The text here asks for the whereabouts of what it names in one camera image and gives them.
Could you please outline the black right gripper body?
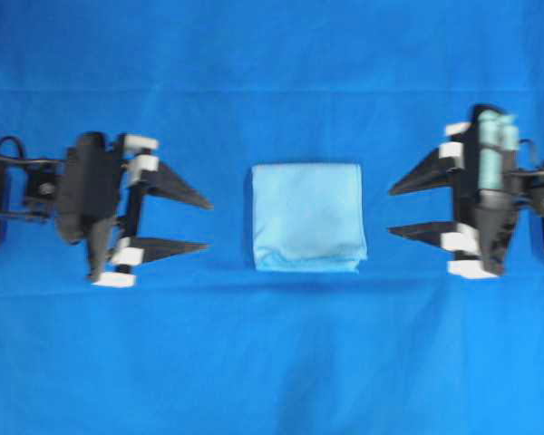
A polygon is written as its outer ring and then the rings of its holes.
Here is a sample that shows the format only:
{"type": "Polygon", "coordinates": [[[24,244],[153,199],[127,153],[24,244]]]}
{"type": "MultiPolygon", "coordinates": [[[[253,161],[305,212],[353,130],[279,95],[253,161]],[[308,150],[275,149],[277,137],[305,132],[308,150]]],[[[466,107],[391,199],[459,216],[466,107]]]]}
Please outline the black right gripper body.
{"type": "Polygon", "coordinates": [[[471,119],[445,128],[443,157],[450,162],[455,229],[443,236],[453,252],[448,272],[460,277],[499,277],[519,220],[520,145],[515,116],[476,104],[471,119]]]}

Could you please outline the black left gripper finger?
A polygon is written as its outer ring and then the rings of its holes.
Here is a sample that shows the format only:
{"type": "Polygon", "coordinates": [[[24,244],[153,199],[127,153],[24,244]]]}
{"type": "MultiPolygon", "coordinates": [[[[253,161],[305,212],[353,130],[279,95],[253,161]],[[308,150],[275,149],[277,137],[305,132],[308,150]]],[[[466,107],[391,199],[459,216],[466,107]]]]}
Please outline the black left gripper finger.
{"type": "Polygon", "coordinates": [[[208,244],[154,237],[123,237],[112,250],[111,263],[139,266],[163,258],[207,249],[208,244]]]}
{"type": "Polygon", "coordinates": [[[153,155],[138,155],[127,167],[129,186],[141,188],[144,195],[167,198],[202,209],[212,204],[167,164],[153,155]]]}

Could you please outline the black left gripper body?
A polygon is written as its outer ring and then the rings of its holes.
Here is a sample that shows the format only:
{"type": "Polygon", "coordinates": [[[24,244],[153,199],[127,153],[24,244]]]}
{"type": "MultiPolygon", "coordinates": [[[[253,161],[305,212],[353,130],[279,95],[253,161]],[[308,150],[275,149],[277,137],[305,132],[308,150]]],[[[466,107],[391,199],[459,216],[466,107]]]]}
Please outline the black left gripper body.
{"type": "Polygon", "coordinates": [[[70,245],[85,242],[88,280],[131,287],[149,243],[137,239],[145,193],[159,174],[157,140],[122,134],[109,143],[101,132],[81,134],[63,160],[27,161],[24,203],[53,218],[70,245]]]}

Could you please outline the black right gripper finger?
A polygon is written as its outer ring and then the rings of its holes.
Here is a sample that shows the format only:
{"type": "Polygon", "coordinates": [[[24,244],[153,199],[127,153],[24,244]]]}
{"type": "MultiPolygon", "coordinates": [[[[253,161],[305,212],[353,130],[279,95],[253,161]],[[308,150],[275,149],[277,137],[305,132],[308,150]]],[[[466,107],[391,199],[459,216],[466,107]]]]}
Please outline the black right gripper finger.
{"type": "Polygon", "coordinates": [[[444,142],[432,150],[389,190],[391,196],[436,189],[451,184],[453,172],[463,169],[463,144],[444,142]]]}
{"type": "Polygon", "coordinates": [[[479,253],[479,232],[456,221],[435,221],[389,227],[390,234],[419,241],[449,252],[479,253]]]}

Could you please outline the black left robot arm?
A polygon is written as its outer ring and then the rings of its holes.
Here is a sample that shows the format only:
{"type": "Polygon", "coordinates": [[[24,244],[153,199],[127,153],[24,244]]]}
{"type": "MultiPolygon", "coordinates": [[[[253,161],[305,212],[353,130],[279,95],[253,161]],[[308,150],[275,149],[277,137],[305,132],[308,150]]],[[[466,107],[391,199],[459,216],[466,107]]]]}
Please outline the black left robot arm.
{"type": "Polygon", "coordinates": [[[7,220],[53,219],[69,245],[85,242],[88,280],[125,288],[135,266],[207,248],[205,243],[140,237],[144,199],[166,198],[211,210],[211,203],[162,162],[157,140],[81,134],[64,159],[29,159],[16,136],[0,139],[0,242],[7,220]]]}

